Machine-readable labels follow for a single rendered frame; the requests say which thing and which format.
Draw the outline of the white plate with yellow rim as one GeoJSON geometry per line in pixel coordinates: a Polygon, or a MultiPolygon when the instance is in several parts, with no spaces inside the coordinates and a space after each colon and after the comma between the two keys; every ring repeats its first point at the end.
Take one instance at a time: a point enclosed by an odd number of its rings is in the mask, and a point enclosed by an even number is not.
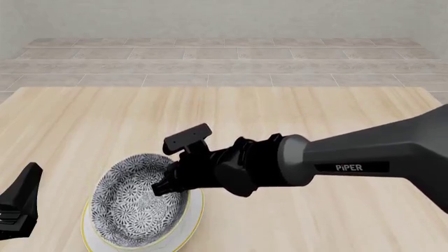
{"type": "Polygon", "coordinates": [[[88,252],[179,252],[192,237],[200,224],[204,211],[204,193],[200,189],[190,191],[190,203],[183,219],[167,237],[146,247],[124,249],[106,243],[95,232],[90,217],[90,206],[85,204],[80,231],[88,252]]]}

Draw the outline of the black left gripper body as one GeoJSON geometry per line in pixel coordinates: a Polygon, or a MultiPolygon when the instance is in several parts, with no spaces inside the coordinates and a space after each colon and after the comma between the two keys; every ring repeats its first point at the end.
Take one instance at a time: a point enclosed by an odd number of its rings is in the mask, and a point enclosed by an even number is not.
{"type": "Polygon", "coordinates": [[[0,209],[0,238],[30,237],[38,219],[35,207],[24,211],[0,209]]]}

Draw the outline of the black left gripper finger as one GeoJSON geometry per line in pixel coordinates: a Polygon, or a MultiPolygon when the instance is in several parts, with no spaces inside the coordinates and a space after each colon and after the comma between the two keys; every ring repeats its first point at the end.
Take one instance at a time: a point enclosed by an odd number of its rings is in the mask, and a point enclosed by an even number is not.
{"type": "Polygon", "coordinates": [[[43,170],[37,163],[30,162],[0,194],[0,210],[22,210],[32,193],[38,188],[43,170]]]}

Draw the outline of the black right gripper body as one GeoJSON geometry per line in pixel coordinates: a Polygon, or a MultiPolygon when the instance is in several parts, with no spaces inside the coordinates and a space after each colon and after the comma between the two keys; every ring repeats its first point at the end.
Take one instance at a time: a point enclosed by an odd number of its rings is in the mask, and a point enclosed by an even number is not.
{"type": "Polygon", "coordinates": [[[217,182],[214,174],[215,166],[216,155],[214,152],[181,153],[176,168],[178,190],[218,188],[219,182],[217,182]]]}

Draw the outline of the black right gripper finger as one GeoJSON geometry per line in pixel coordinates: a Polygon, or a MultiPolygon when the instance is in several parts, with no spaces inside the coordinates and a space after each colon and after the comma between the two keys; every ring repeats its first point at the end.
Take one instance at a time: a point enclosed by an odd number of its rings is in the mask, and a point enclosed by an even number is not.
{"type": "Polygon", "coordinates": [[[162,180],[151,186],[153,194],[156,197],[161,197],[169,193],[182,193],[184,191],[181,184],[179,184],[176,175],[178,168],[178,163],[171,163],[167,166],[167,170],[164,172],[162,180]]]}

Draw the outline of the small flat black plate on stalk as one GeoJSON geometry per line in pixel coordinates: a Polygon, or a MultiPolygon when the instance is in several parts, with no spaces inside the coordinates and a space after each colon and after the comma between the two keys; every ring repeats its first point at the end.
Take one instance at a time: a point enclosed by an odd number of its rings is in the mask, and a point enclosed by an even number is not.
{"type": "Polygon", "coordinates": [[[206,123],[185,129],[182,132],[164,138],[162,152],[165,155],[174,155],[180,151],[192,153],[194,151],[208,151],[205,142],[212,131],[206,123]]]}

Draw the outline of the black and white patterned bowl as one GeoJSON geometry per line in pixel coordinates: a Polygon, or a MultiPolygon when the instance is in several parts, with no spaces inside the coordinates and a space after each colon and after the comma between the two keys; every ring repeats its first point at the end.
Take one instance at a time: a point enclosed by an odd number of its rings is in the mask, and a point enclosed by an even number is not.
{"type": "Polygon", "coordinates": [[[151,186],[164,178],[173,161],[144,153],[112,166],[99,180],[90,203],[97,234],[117,247],[137,248],[164,239],[181,222],[190,193],[154,195],[151,186]]]}

